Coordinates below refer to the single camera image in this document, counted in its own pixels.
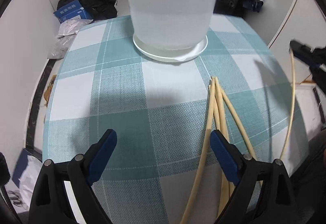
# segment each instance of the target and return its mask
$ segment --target blue box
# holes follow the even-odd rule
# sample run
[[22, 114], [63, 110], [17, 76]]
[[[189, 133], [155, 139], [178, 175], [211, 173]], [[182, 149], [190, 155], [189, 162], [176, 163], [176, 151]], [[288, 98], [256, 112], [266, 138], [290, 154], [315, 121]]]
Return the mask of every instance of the blue box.
[[54, 15], [59, 19], [60, 23], [75, 17], [78, 19], [93, 19], [78, 0], [61, 7], [54, 12]]

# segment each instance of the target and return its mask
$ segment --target table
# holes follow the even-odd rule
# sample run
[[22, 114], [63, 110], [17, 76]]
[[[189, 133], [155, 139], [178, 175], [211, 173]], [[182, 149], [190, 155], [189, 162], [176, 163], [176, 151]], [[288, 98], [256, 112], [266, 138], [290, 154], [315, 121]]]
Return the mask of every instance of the table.
[[[206, 50], [166, 64], [132, 42], [130, 16], [85, 26], [66, 54], [51, 93], [43, 159], [71, 160], [114, 129], [118, 143], [94, 192], [113, 223], [179, 223], [202, 148], [210, 76], [236, 109], [258, 159], [279, 158], [291, 86], [260, 37], [241, 18], [213, 15]], [[231, 143], [246, 146], [226, 109]], [[291, 173], [308, 152], [298, 104], [284, 163]], [[189, 223], [213, 223], [221, 169], [210, 150]], [[254, 192], [255, 202], [259, 190]]]

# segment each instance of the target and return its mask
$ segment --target metal screw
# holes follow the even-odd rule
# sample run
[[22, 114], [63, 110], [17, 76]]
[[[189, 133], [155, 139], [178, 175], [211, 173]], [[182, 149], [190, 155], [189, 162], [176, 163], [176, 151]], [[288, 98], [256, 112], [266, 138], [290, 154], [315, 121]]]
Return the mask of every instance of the metal screw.
[[249, 153], [244, 154], [243, 157], [244, 157], [246, 160], [251, 160], [251, 159], [252, 159], [252, 156], [251, 156]]
[[83, 155], [83, 154], [78, 154], [78, 155], [76, 155], [75, 160], [76, 160], [76, 161], [80, 161], [80, 160], [82, 160], [83, 158], [84, 158], [84, 155]]
[[46, 161], [44, 162], [44, 165], [45, 165], [45, 166], [49, 166], [49, 165], [51, 164], [51, 162], [52, 162], [51, 160], [46, 160]]
[[276, 159], [276, 160], [275, 160], [275, 163], [276, 163], [277, 165], [283, 165], [283, 162], [282, 162], [280, 159]]

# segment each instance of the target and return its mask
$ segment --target white saucer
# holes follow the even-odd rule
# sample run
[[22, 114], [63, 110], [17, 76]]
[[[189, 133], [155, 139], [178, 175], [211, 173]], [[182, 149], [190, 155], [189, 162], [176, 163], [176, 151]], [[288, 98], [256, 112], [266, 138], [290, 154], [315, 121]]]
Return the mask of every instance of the white saucer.
[[199, 56], [207, 47], [207, 36], [196, 46], [182, 50], [157, 49], [143, 43], [135, 34], [133, 41], [136, 48], [151, 59], [163, 62], [185, 62]]

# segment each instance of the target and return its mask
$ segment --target white bag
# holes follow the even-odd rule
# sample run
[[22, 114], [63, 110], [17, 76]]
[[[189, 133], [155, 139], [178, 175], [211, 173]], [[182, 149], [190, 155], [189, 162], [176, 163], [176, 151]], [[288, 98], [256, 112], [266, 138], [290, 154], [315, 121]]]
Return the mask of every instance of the white bag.
[[19, 179], [19, 191], [22, 200], [26, 203], [26, 205], [28, 205], [28, 207], [30, 207], [36, 180], [42, 168], [42, 162], [31, 155], [28, 155], [27, 158], [27, 167], [22, 172], [22, 175]]
[[88, 19], [66, 20], [60, 25], [57, 37], [77, 34], [83, 26], [90, 24], [92, 21], [93, 20], [88, 20]]
[[74, 41], [76, 34], [71, 36], [64, 36], [56, 42], [52, 51], [48, 53], [49, 59], [61, 59], [65, 56], [72, 42]]

